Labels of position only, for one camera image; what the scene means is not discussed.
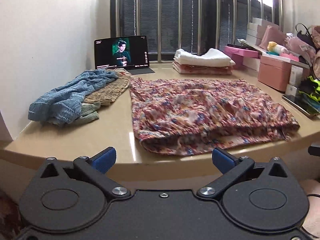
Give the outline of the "floral patterned dress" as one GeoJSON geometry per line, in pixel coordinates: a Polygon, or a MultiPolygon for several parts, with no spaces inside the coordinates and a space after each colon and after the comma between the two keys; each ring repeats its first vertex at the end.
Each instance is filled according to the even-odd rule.
{"type": "Polygon", "coordinates": [[[284,106],[242,79],[134,78],[130,96],[135,137],[162,155],[289,140],[300,128],[284,106]]]}

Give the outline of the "neon yellow black garment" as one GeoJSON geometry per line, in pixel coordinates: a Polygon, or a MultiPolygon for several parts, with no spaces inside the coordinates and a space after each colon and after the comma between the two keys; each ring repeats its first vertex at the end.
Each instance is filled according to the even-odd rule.
{"type": "Polygon", "coordinates": [[[308,105],[319,111],[320,100],[319,100],[319,80],[314,79],[312,76],[308,76],[303,80],[298,87],[299,95],[302,100],[308,105]]]}

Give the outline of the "blue knitted garment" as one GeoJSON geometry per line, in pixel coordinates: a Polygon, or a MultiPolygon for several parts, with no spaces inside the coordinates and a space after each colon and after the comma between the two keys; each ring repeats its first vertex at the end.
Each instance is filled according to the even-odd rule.
{"type": "Polygon", "coordinates": [[[86,70],[63,86],[54,88],[29,106],[28,119],[58,126],[71,124],[81,115],[85,96],[118,79],[115,71],[86,70]]]}

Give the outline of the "beige crochet garment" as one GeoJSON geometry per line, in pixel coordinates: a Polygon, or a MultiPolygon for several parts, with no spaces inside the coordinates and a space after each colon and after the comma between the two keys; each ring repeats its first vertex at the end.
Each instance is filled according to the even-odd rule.
{"type": "Polygon", "coordinates": [[[99,119],[100,107],[110,107],[130,85],[131,74],[124,68],[115,70],[117,79],[107,83],[103,88],[85,96],[81,106],[80,117],[71,125],[85,125],[99,119]]]}

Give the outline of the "white small carton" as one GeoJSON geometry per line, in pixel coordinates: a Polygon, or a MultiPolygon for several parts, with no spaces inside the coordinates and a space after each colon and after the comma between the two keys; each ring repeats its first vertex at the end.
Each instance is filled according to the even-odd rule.
{"type": "Polygon", "coordinates": [[[296,96],[298,87],[303,79],[303,68],[298,66],[291,66],[289,83],[287,84],[285,94],[296,96]]]}

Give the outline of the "large salmon pink box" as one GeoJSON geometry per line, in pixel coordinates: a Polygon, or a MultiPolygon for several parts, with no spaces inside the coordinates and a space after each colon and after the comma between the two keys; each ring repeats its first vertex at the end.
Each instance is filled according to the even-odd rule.
{"type": "MultiPolygon", "coordinates": [[[[289,83],[291,66],[290,63],[261,56],[258,81],[277,91],[285,92],[289,83]]],[[[309,74],[310,68],[303,68],[303,77],[307,77],[309,74]]]]}

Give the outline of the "pink plastic tray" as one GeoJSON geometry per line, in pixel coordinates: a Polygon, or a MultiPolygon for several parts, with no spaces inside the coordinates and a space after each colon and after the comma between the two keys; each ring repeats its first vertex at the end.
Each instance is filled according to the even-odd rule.
{"type": "Polygon", "coordinates": [[[279,56],[283,59],[283,61],[287,61],[287,62],[296,61],[296,62],[299,62],[299,57],[295,56],[293,54],[281,53],[279,56]]]}

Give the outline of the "pink bag in plastic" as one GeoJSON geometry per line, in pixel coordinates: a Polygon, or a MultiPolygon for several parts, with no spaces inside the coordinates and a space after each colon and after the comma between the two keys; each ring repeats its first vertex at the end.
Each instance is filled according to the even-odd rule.
{"type": "Polygon", "coordinates": [[[287,50],[302,56],[308,64],[313,64],[316,56],[315,48],[302,41],[300,38],[294,36],[292,33],[286,33],[284,46],[287,48],[287,50]]]}

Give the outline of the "yellow white plush toy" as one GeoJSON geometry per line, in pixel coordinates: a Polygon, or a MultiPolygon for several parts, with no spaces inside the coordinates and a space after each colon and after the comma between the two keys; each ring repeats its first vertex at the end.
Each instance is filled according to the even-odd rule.
{"type": "Polygon", "coordinates": [[[267,46],[267,50],[271,53],[280,54],[289,54],[289,51],[282,45],[277,44],[276,42],[270,41],[267,46]]]}

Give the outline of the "magenta pink box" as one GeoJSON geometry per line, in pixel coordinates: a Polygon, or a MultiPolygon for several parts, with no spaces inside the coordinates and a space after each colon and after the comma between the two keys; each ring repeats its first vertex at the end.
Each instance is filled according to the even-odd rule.
{"type": "Polygon", "coordinates": [[[259,53],[256,50],[237,45],[228,44],[225,46],[223,52],[235,62],[233,68],[236,70],[241,69],[243,67],[243,61],[245,57],[254,59],[259,58],[259,53]]]}

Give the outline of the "folded white cloth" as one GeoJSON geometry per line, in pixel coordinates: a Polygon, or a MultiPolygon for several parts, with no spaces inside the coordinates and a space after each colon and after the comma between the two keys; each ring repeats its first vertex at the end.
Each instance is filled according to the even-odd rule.
{"type": "Polygon", "coordinates": [[[201,56],[178,49],[174,55],[174,61],[179,64],[204,67],[231,67],[235,65],[235,62],[228,55],[213,48],[201,56]]]}

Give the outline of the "tablet showing video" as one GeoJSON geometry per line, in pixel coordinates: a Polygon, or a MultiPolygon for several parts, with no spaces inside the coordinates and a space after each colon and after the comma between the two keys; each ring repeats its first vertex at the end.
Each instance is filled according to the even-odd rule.
{"type": "Polygon", "coordinates": [[[132,75],[151,74],[146,36],[103,38],[94,42],[95,69],[123,68],[132,75]]]}

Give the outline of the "pink padded jacket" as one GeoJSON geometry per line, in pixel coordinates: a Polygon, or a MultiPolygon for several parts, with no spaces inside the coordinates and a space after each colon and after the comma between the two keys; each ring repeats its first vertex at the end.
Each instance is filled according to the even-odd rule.
{"type": "Polygon", "coordinates": [[[312,25],[311,26],[311,37],[312,41],[316,47],[316,54],[313,57],[312,60],[312,71],[314,77],[317,79],[320,79],[320,26],[319,25],[312,25]]]}

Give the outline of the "pink upright cushion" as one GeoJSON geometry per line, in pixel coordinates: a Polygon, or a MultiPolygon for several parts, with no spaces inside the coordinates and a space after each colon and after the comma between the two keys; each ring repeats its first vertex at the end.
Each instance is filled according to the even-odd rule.
{"type": "Polygon", "coordinates": [[[268,25],[263,38],[261,39],[259,47],[267,50],[269,42],[276,42],[279,45],[283,45],[285,38],[286,35],[282,31],[280,31],[278,27],[268,25]]]}

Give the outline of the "stacked white boxes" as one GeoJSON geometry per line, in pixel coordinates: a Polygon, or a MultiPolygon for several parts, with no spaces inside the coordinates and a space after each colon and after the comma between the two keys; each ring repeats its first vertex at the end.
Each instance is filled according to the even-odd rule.
{"type": "Polygon", "coordinates": [[[261,18],[254,17],[252,22],[247,24],[247,36],[246,41],[249,44],[255,44],[258,46],[261,44],[263,36],[265,34],[266,28],[268,26],[273,26],[279,29],[279,25],[269,22],[267,20],[263,20],[261,18]]]}

